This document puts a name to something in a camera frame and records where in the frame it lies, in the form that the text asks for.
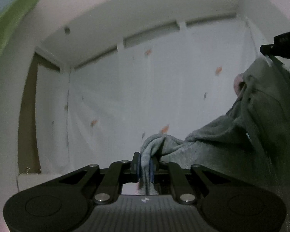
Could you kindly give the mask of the grey fleece garment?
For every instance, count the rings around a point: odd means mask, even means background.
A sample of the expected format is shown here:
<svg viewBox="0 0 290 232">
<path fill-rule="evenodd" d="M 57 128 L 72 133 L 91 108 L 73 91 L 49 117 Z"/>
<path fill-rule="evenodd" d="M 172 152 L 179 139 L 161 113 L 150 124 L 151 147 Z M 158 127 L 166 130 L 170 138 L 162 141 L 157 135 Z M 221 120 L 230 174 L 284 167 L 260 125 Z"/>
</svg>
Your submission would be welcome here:
<svg viewBox="0 0 290 232">
<path fill-rule="evenodd" d="M 141 147 L 139 194 L 157 194 L 150 160 L 211 168 L 260 186 L 290 186 L 290 71 L 276 58 L 256 59 L 235 79 L 231 109 L 184 140 L 167 134 Z"/>
</svg>

